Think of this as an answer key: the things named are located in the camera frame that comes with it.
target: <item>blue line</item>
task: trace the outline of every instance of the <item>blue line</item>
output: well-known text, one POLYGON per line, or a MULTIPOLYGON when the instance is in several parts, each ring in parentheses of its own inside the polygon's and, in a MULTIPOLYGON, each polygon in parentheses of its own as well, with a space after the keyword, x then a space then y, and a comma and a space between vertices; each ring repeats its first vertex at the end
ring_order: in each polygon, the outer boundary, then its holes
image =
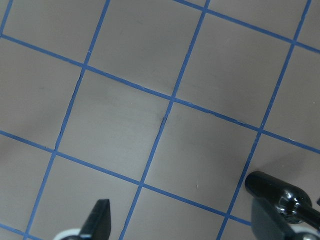
MULTIPOLYGON (((209 3, 210 3, 210 0, 206 0, 205 2, 205 6, 204 8, 207 9, 208 6, 209 6, 209 3)), ((176 83, 175 83, 175 86, 174 86, 174 89, 173 89, 173 92, 172 92, 172 95, 171 95, 171 99, 170 99, 170 102, 169 102, 169 105, 167 107, 167 110, 165 112, 165 115, 162 119, 162 122, 161 122, 161 126, 159 128, 159 132, 154 140, 154 143, 153 143, 153 146, 152 146, 152 149, 151 149, 151 152, 150 152, 150 155, 149 155, 149 158, 148 158, 148 161, 146 163, 146 166, 145 166, 145 169, 143 171, 143 174, 142 174, 142 177, 141 177, 141 181, 140 181, 140 184, 138 186, 138 189, 135 193, 135 196, 133 198, 133 201, 132 201, 132 204, 131 204, 131 207, 130 207, 130 210, 129 210, 129 213, 125 219, 125 222, 124 222, 124 226, 123 226, 123 229, 121 231, 121 234, 120 234, 120 237, 119 237, 119 240, 123 240, 125 234, 126 234, 126 231, 127 231, 127 228, 128 228, 128 225, 130 223, 130 220, 131 220, 131 217, 133 215, 133 212, 134 212, 134 209, 137 205, 137 202, 138 202, 138 198, 140 196, 140 193, 141 193, 141 190, 142 190, 142 187, 143 187, 143 184, 145 183, 145 180, 146 180, 146 177, 147 177, 147 174, 148 174, 148 171, 149 171, 149 168, 150 168, 150 165, 151 165, 151 162, 153 160, 153 157, 155 155, 155 152, 156 152, 156 149, 157 149, 157 146, 158 146, 158 143, 159 143, 159 140, 161 138, 161 135, 163 133, 163 130, 165 128, 165 124, 166 124, 166 121, 167 121, 167 118, 171 112, 171 109, 172 109, 172 106, 174 104, 174 101, 175 101, 175 98, 176 98, 176 94, 177 94, 177 91, 179 89, 179 86, 180 86, 180 83, 181 83, 181 79, 183 77, 183 74, 185 72, 185 69, 187 67, 187 64, 188 64, 188 61, 189 61, 189 58, 190 58, 190 55, 192 53, 192 50, 194 48, 194 45, 195 45, 195 42, 196 42, 196 39, 197 39, 197 36, 199 34, 199 31, 200 31, 200 28, 201 28, 201 25, 204 21, 204 18, 205 18, 205 11, 203 11, 201 13, 201 16, 199 18, 199 21, 197 23, 197 26, 195 28, 195 31, 194 31, 194 34, 192 36, 192 40, 191 40, 191 43, 189 45, 189 48, 188 48, 188 51, 185 55, 185 58, 184 58, 184 61, 183 61, 183 64, 181 66, 181 69, 180 69, 180 72, 179 72, 179 75, 178 75, 178 78, 176 80, 176 83)))
POLYGON ((311 4, 311 0, 308 0, 307 3, 306 3, 306 5, 305 5, 305 8, 304 8, 304 10, 303 10, 303 13, 302 13, 301 21, 299 22, 298 27, 297 27, 297 29, 296 29, 296 31, 295 31, 293 42, 291 43, 290 49, 289 49, 289 51, 288 51, 288 53, 287 53, 287 56, 286 56, 286 58, 285 58, 285 61, 284 61, 284 64, 283 64, 283 67, 282 67, 280 76, 279 76, 279 78, 278 78, 278 80, 277 80, 277 83, 276 83, 276 86, 275 86, 274 91, 273 91, 273 93, 272 93, 272 96, 271 96, 271 99, 270 99, 270 101, 269 101, 268 107, 267 107, 267 109, 266 109, 266 111, 265 111, 265 114, 264 114, 264 117, 263 117, 263 119, 262 119, 262 122, 261 122, 261 125, 260 125, 260 130, 258 131, 258 133, 257 133, 257 135, 256 135, 256 138, 255 138, 255 141, 254 141, 254 143, 253 143, 253 145, 252 145, 250 154, 249 154, 249 156, 248 156, 248 158, 247 158, 247 160, 246 160, 246 163, 245 163, 245 165, 244 165, 244 168, 243 168, 243 170, 242 170, 240 179, 239 179, 239 181, 238 181, 238 183, 237 183, 237 186, 236 186, 236 189, 235 189, 235 191, 234 191, 233 197, 232 197, 232 199, 231 199, 229 208, 228 208, 228 210, 227 210, 227 215, 226 215, 226 217, 224 218, 224 220, 223 220, 223 222, 222 222, 222 225, 221 225, 221 227, 220 227, 219 233, 218 233, 217 238, 216 238, 217 240, 219 240, 219 239, 222 237, 222 234, 223 234, 223 232, 224 232, 224 230, 225 230, 225 227, 226 227, 226 225, 227 225, 227 222, 228 222, 228 218, 230 217, 230 213, 231 213, 231 211, 232 211, 232 209, 233 209, 233 207, 234 207, 234 204, 235 204, 235 202, 236 202, 236 200, 237 200, 237 197, 238 197, 238 194, 239 194, 241 185, 242 185, 242 183, 243 183, 243 181, 244 181, 244 179, 245 179, 245 176, 246 176, 246 174, 247 174, 247 171, 248 171, 250 162, 251 162, 252 157, 253 157, 253 155, 254 155, 254 153, 255 153, 255 150, 256 150, 256 148, 257 148, 257 145, 258 145, 258 143, 259 143, 261 134, 262 134, 262 132, 263 132, 263 130, 264 130, 264 127, 265 127, 265 125, 266 125, 266 122, 267 122, 267 120, 268 120, 268 117, 269 117, 270 111, 271 111, 271 109, 272 109, 272 106, 273 106, 273 104, 274 104, 274 102, 275 102, 275 99, 276 99, 276 96, 277 96, 279 87, 280 87, 281 82, 282 82, 282 79, 283 79, 283 77, 284 77, 284 75, 285 75, 285 72, 286 72, 287 66, 288 66, 288 64, 289 64, 290 58, 291 58, 291 56, 292 56, 292 52, 293 52, 294 47, 295 47, 295 42, 297 41, 297 38, 298 38, 299 33, 300 33, 300 31, 301 31, 301 28, 302 28, 302 26, 303 26, 303 23, 304 23, 304 20, 305 20, 306 15, 307 15, 307 12, 308 12, 308 10, 309 10, 310 4, 311 4))
POLYGON ((30 146, 36 147, 36 148, 38 148, 38 149, 44 150, 44 151, 49 152, 49 153, 52 153, 52 152, 54 151, 53 149, 51 149, 51 148, 49 148, 49 147, 40 145, 40 144, 35 143, 35 142, 33 142, 33 141, 29 141, 29 140, 27 140, 27 139, 24 139, 24 138, 22 138, 22 137, 13 135, 13 134, 11 134, 11 133, 8 133, 8 132, 2 131, 2 130, 0 130, 0 135, 6 136, 6 137, 8 137, 8 138, 17 140, 17 141, 22 142, 22 143, 25 143, 25 144, 28 144, 28 145, 30 145, 30 146))
MULTIPOLYGON (((85 60, 84 60, 84 62, 85 62, 84 65, 86 65, 86 63, 88 63, 88 61, 90 59, 91 53, 92 53, 93 48, 95 46, 95 42, 96 42, 97 36, 98 36, 99 31, 101 29, 102 21, 104 20, 104 16, 106 15, 106 12, 107 12, 107 9, 108 9, 108 6, 109 6, 109 2, 110 2, 110 0, 106 0, 105 1, 104 7, 103 7, 102 12, 101 12, 101 16, 103 16, 103 17, 100 17, 100 19, 98 21, 98 24, 97 24, 97 27, 95 29, 95 32, 94 32, 94 35, 93 35, 89 50, 88 50, 87 55, 86 55, 85 60)), ((59 145, 61 143, 64 131, 65 131, 66 127, 67 127, 67 123, 68 123, 68 120, 69 120, 69 117, 70 117, 70 114, 71 114, 71 110, 72 110, 72 107, 74 105, 74 102, 75 102, 75 99, 76 99, 76 96, 77 96, 81 81, 82 81, 82 79, 84 77, 85 71, 86 71, 86 68, 82 67, 81 73, 80 73, 80 77, 76 82, 76 86, 75 86, 74 92, 72 94, 72 97, 71 97, 71 100, 69 102, 66 114, 64 116, 64 119, 63 119, 63 122, 62 122, 62 125, 61 125, 61 129, 60 129, 60 133, 59 133, 59 135, 57 137, 57 140, 56 140, 56 143, 55 143, 54 151, 51 154, 50 161, 49 161, 48 166, 46 168, 46 171, 45 171, 45 174, 44 174, 44 177, 43 177, 39 192, 37 194, 37 197, 36 197, 32 212, 31 212, 31 216, 30 216, 30 219, 29 219, 26 231, 25 231, 27 235, 29 234, 29 232, 31 230, 31 227, 32 227, 32 224, 34 222, 34 219, 35 219, 35 216, 36 216, 36 212, 37 212, 41 197, 43 195, 46 183, 48 181, 48 177, 49 177, 50 171, 52 169, 55 157, 57 155, 58 148, 59 148, 59 145)))
POLYGON ((86 166, 86 167, 88 167, 88 168, 91 168, 91 169, 97 170, 97 171, 99 171, 99 172, 102 172, 102 173, 111 175, 111 176, 116 177, 116 178, 118 178, 118 179, 122 179, 122 180, 124 180, 124 181, 129 182, 129 183, 132 183, 132 184, 135 184, 135 185, 139 185, 139 184, 140 184, 139 181, 137 181, 137 180, 135 180, 135 179, 133 179, 133 178, 130 178, 130 177, 124 176, 124 175, 122 175, 122 174, 116 173, 116 172, 114 172, 114 171, 105 169, 105 168, 103 168, 103 167, 94 165, 94 164, 92 164, 92 163, 90 163, 90 162, 80 160, 80 159, 78 159, 78 158, 76 158, 76 157, 67 155, 67 154, 65 154, 65 153, 62 153, 62 152, 59 152, 59 151, 58 151, 58 152, 56 153, 56 155, 57 155, 57 156, 60 156, 60 157, 62 157, 62 158, 64 158, 64 159, 70 160, 70 161, 72 161, 72 162, 75 162, 75 163, 81 164, 81 165, 83 165, 83 166, 86 166))
POLYGON ((219 240, 222 237, 222 234, 223 234, 223 232, 224 232, 224 230, 226 228, 226 225, 227 225, 227 222, 228 222, 228 218, 230 218, 230 213, 231 213, 231 211, 232 211, 232 209, 234 207, 234 204, 236 202, 237 196, 238 196, 239 191, 241 189, 241 185, 242 185, 242 183, 243 183, 243 181, 245 179, 245 176, 247 174, 247 171, 248 171, 249 165, 251 163, 252 157, 253 157, 253 155, 254 155, 254 153, 256 151, 257 145, 259 143, 260 136, 261 136, 261 132, 258 132, 256 137, 255 137, 254 143, 253 143, 253 145, 251 147, 249 156, 248 156, 248 158, 247 158, 247 160, 245 162, 245 165, 243 167, 243 170, 242 170, 241 176, 239 178, 239 181, 238 181, 238 183, 236 185, 234 194, 232 196, 231 202, 230 202, 228 210, 226 212, 226 216, 223 219, 223 222, 221 224, 220 230, 219 230, 218 235, 216 237, 217 240, 219 240))
POLYGON ((236 216, 230 215, 229 218, 234 220, 234 221, 237 221, 237 222, 239 222, 241 224, 244 224, 244 225, 247 225, 247 226, 251 227, 251 222, 249 222, 247 220, 244 220, 244 219, 242 219, 240 217, 236 217, 236 216))
POLYGON ((270 132, 270 131, 263 130, 262 133, 263 133, 264 135, 267 135, 267 136, 269 136, 269 137, 278 139, 278 140, 280 140, 280 141, 283 141, 283 142, 292 144, 292 145, 297 146, 297 147, 300 147, 300 148, 302 148, 302 149, 306 149, 306 150, 309 150, 309 151, 314 152, 314 153, 316 153, 316 154, 320 154, 320 149, 317 149, 317 148, 315 148, 315 147, 305 145, 305 144, 303 144, 303 143, 294 141, 294 140, 292 140, 292 139, 290 139, 290 138, 287 138, 287 137, 284 137, 284 136, 280 136, 280 135, 275 134, 275 133, 270 132))
POLYGON ((264 114, 264 117, 263 117, 263 119, 262 119, 261 126, 260 126, 261 129, 263 129, 263 128, 265 127, 265 124, 266 124, 267 119, 268 119, 268 117, 269 117, 269 114, 270 114, 270 112, 271 112, 271 108, 272 108, 273 105, 274 105, 275 98, 276 98, 277 93, 278 93, 278 91, 279 91, 280 84, 281 84, 281 82, 282 82, 282 80, 283 80, 283 78, 284 78, 284 75, 285 75, 285 73, 286 73, 286 70, 287 70, 287 67, 288 67, 290 58, 291 58, 292 53, 293 53, 293 51, 294 51, 294 48, 295 48, 295 45, 294 45, 294 44, 291 44, 291 46, 290 46, 290 48, 289 48, 289 51, 288 51, 288 53, 287 53, 287 55, 286 55, 284 64, 283 64, 283 66, 282 66, 282 69, 281 69, 281 72, 280 72, 280 76, 279 76, 279 78, 278 78, 278 80, 277 80, 277 82, 276 82, 275 88, 274 88, 274 90, 273 90, 273 93, 272 93, 270 102, 269 102, 269 104, 268 104, 268 107, 267 107, 266 112, 265 112, 265 114, 264 114))
POLYGON ((302 13, 302 15, 301 15, 300 22, 299 22, 298 27, 297 27, 297 29, 296 29, 296 31, 295 31, 295 34, 294 34, 294 38, 293 38, 293 41, 294 41, 294 42, 296 42, 297 39, 298 39, 298 37, 299 37, 299 34, 300 34, 300 32, 301 32, 301 29, 302 29, 302 26, 303 26, 303 24, 304 24, 304 22, 305 22, 305 19, 306 19, 308 10, 309 10, 309 8, 310 8, 311 2, 312 2, 312 0, 308 0, 308 1, 306 2, 306 4, 305 4, 305 7, 304 7, 304 9, 303 9, 303 13, 302 13))
POLYGON ((185 0, 173 0, 173 1, 177 2, 177 3, 180 3, 180 4, 183 4, 183 5, 186 5, 188 7, 191 7, 193 9, 200 10, 200 11, 203 11, 205 9, 203 6, 199 6, 197 4, 194 4, 194 3, 191 3, 191 2, 188 2, 188 1, 185 1, 185 0))
POLYGON ((67 58, 65 56, 62 56, 62 55, 59 55, 59 54, 56 54, 52 51, 48 51, 48 50, 45 50, 41 47, 38 47, 38 46, 35 46, 35 45, 32 45, 30 43, 27 43, 27 42, 24 42, 24 41, 21 41, 19 39, 16 39, 14 37, 11 37, 11 36, 7 36, 5 34, 2 35, 2 38, 3 39, 6 39, 10 42, 14 42, 16 44, 19 44, 19 45, 22 45, 24 47, 27 47, 29 49, 33 49, 33 50, 36 50, 37 52, 40 52, 40 53, 43 53, 43 54, 46 54, 46 55, 49 55, 51 57, 54 57, 56 59, 60 59, 64 62, 67 62, 67 63, 70 63, 70 64, 73 64, 73 65, 76 65, 76 66, 79 66, 79 67, 83 67, 83 64, 81 62, 78 62, 78 61, 75 61, 75 60, 72 60, 70 58, 67 58))
POLYGON ((28 234, 28 238, 31 240, 42 240, 41 238, 38 238, 38 237, 30 235, 30 234, 28 234))
POLYGON ((303 43, 301 43, 301 42, 296 42, 295 43, 295 45, 296 46, 299 46, 299 47, 301 47, 301 48, 304 48, 304 49, 306 49, 306 50, 309 50, 309 51, 311 51, 311 52, 314 52, 314 53, 316 53, 316 54, 320 54, 320 50, 319 49, 316 49, 316 48, 314 48, 314 47, 312 47, 312 46, 308 46, 308 45, 305 45, 305 44, 303 44, 303 43))
POLYGON ((89 46, 89 50, 88 50, 88 52, 86 54, 86 57, 85 57, 85 60, 84 60, 84 63, 83 63, 84 65, 87 65, 89 60, 90 60, 90 57, 91 57, 92 51, 93 51, 93 49, 95 47, 95 44, 96 44, 96 41, 97 41, 97 37, 99 35, 102 23, 103 23, 103 21, 105 19, 105 16, 106 16, 106 13, 107 13, 107 10, 108 10, 108 7, 109 7, 109 3, 110 3, 110 0, 106 0, 105 3, 104 3, 104 6, 103 6, 103 9, 102 9, 98 24, 96 25, 96 28, 95 28, 95 31, 94 31, 94 34, 93 34, 93 37, 92 37, 92 40, 91 40, 91 43, 90 43, 90 46, 89 46))
POLYGON ((237 125, 239 125, 239 126, 242 126, 242 127, 247 128, 247 129, 251 129, 251 130, 254 130, 254 131, 256 131, 256 132, 259 131, 259 127, 256 127, 256 126, 247 124, 247 123, 245 123, 245 122, 238 121, 237 119, 234 119, 234 118, 232 118, 232 117, 223 115, 223 114, 218 113, 218 112, 216 112, 216 111, 209 110, 209 109, 207 109, 207 108, 201 107, 201 106, 196 105, 196 104, 193 104, 193 103, 191 103, 191 102, 188 102, 188 101, 185 101, 185 100, 182 100, 182 99, 179 99, 179 98, 176 98, 174 101, 175 101, 176 103, 178 103, 178 104, 185 105, 185 106, 187 106, 187 107, 196 109, 196 110, 201 111, 201 112, 203 112, 203 113, 207 113, 207 114, 214 115, 214 116, 217 117, 217 118, 226 120, 226 121, 231 122, 231 123, 233 123, 233 124, 237 124, 237 125))
POLYGON ((5 230, 8 230, 8 231, 10 231, 10 232, 12 232, 12 233, 15 233, 15 234, 19 234, 19 235, 21 235, 21 236, 24 236, 24 235, 25 235, 25 233, 24 233, 23 231, 20 231, 20 230, 18 230, 18 229, 13 228, 13 227, 4 225, 4 224, 2 224, 2 223, 0 223, 0 228, 5 229, 5 230))
POLYGON ((4 12, 4 16, 3 16, 3 19, 2 19, 2 22, 1 22, 1 25, 0 25, 0 38, 3 35, 4 29, 5 29, 5 25, 6 25, 6 22, 8 20, 9 12, 11 10, 13 2, 14 2, 13 0, 9 0, 9 2, 8 2, 7 6, 6 6, 6 9, 5 9, 5 12, 4 12))
POLYGON ((148 94, 152 94, 152 95, 155 95, 155 96, 158 96, 160 98, 163 98, 163 99, 167 99, 167 100, 170 100, 171 99, 171 96, 169 95, 166 95, 166 94, 163 94, 161 92, 158 92, 158 91, 155 91, 155 90, 152 90, 152 89, 149 89, 149 88, 146 88, 146 87, 143 87, 141 85, 138 85, 136 83, 133 83, 131 81, 128 81, 128 80, 125 80, 123 78, 120 78, 118 76, 115 76, 115 75, 112 75, 110 73, 107 73, 107 72, 104 72, 102 70, 99 70, 93 66, 86 66, 86 69, 90 72, 93 72, 93 73, 96 73, 96 74, 99 74, 99 75, 102 75, 104 77, 107 77, 107 78, 110 78, 112 80, 115 80, 117 82, 120 82, 122 84, 125 84, 129 87, 132 87, 132 88, 135 88, 135 89, 138 89, 140 91, 143 91, 143 92, 146 92, 148 94))
POLYGON ((227 15, 224 15, 224 14, 222 14, 222 13, 219 13, 219 12, 216 12, 216 11, 213 11, 213 10, 210 10, 210 9, 207 10, 207 13, 208 13, 208 14, 211 14, 211 15, 214 15, 214 16, 216 16, 216 17, 218 17, 218 18, 227 20, 227 21, 229 21, 229 22, 232 22, 232 23, 235 23, 235 24, 244 26, 244 27, 246 27, 246 28, 255 30, 255 31, 257 31, 257 32, 266 34, 266 35, 268 35, 268 36, 274 37, 274 38, 276 38, 276 39, 280 39, 280 40, 285 41, 285 42, 287 42, 287 43, 292 43, 292 40, 291 40, 290 38, 287 38, 287 37, 282 36, 282 35, 280 35, 280 34, 277 34, 277 33, 274 33, 274 32, 272 32, 272 31, 263 29, 263 28, 261 28, 261 27, 252 25, 252 24, 250 24, 250 23, 247 23, 247 22, 238 20, 238 19, 236 19, 236 18, 233 18, 233 17, 227 16, 227 15))
POLYGON ((197 208, 200 208, 200 209, 209 211, 209 212, 211 212, 211 213, 214 213, 214 214, 217 214, 217 215, 220 215, 220 216, 223 216, 223 217, 226 215, 226 213, 223 212, 223 211, 219 211, 219 210, 214 209, 214 208, 212 208, 212 207, 209 207, 209 206, 203 205, 203 204, 201 204, 201 203, 198 203, 198 202, 189 200, 189 199, 187 199, 187 198, 184 198, 184 197, 175 195, 175 194, 173 194, 173 193, 164 191, 164 190, 159 189, 159 188, 157 188, 157 187, 150 186, 150 185, 148 185, 148 184, 143 184, 143 187, 146 188, 146 189, 149 189, 149 190, 151 190, 151 191, 153 191, 153 192, 157 192, 157 193, 159 193, 159 194, 165 195, 165 196, 170 197, 170 198, 172 198, 172 199, 178 200, 178 201, 180 201, 180 202, 183 202, 183 203, 186 203, 186 204, 190 204, 190 205, 195 206, 195 207, 197 207, 197 208))

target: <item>gray surface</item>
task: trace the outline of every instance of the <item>gray surface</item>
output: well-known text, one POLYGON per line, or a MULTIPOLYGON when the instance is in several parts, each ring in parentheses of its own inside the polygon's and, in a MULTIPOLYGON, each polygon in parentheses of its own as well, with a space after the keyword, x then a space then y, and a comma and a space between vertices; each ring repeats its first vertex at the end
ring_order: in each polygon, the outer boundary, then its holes
POLYGON ((171 95, 200 14, 172 0, 111 1, 89 64, 171 95))
POLYGON ((24 231, 50 154, 2 135, 0 152, 0 223, 24 231))
POLYGON ((54 148, 80 68, 0 39, 0 129, 54 148))
POLYGON ((216 236, 223 217, 144 189, 125 240, 195 240, 216 236))
POLYGON ((299 42, 310 45, 314 48, 320 48, 320 1, 312 1, 310 11, 305 18, 299 42))
POLYGON ((306 2, 306 0, 212 0, 209 9, 293 38, 306 2))
MULTIPOLYGON (((248 173, 259 170, 302 188, 311 198, 313 207, 319 199, 319 161, 314 152, 263 135, 252 158, 248 173)), ((250 221, 252 197, 242 186, 232 214, 250 221)))
POLYGON ((87 72, 59 151, 140 180, 168 103, 87 72))
POLYGON ((289 44, 206 15, 178 98, 259 126, 289 44))
POLYGON ((3 33, 83 62, 104 2, 15 0, 3 33))
MULTIPOLYGON (((0 18, 7 3, 0 0, 0 18)), ((292 38, 305 3, 212 0, 209 8, 292 38)), ((82 62, 103 5, 103 0, 14 0, 4 33, 82 62)), ((312 47, 320 47, 318 9, 313 0, 298 39, 312 47)), ((141 89, 171 95, 200 15, 173 0, 111 0, 89 64, 141 89)), ((259 126, 289 47, 206 14, 177 97, 259 126)), ((295 47, 266 123, 267 130, 318 149, 319 56, 295 47)), ((3 225, 27 230, 50 159, 49 152, 29 141, 55 147, 80 72, 80 67, 0 39, 1 240, 22 240, 3 225)), ((86 70, 58 148, 87 161, 86 166, 55 158, 30 234, 51 240, 59 231, 79 228, 97 199, 110 198, 110 240, 119 240, 138 186, 115 176, 140 181, 168 103, 86 70)), ((174 103, 146 183, 178 196, 142 188, 124 239, 216 239, 223 217, 208 210, 227 211, 256 134, 174 103)), ((314 202, 319 197, 319 158, 262 135, 248 173, 262 170, 295 184, 314 202)), ((249 221, 251 200, 242 188, 231 214, 249 221)), ((247 225, 229 219, 222 239, 253 236, 247 225)))
POLYGON ((320 55, 296 47, 265 129, 320 148, 320 55))
POLYGON ((175 104, 146 183, 227 211, 256 133, 175 104))
POLYGON ((98 199, 110 199, 110 240, 118 239, 136 190, 132 183, 56 157, 31 234, 51 240, 80 228, 98 199))
POLYGON ((11 231, 7 231, 3 228, 0 228, 0 236, 3 240, 22 240, 23 237, 21 235, 15 234, 11 231))

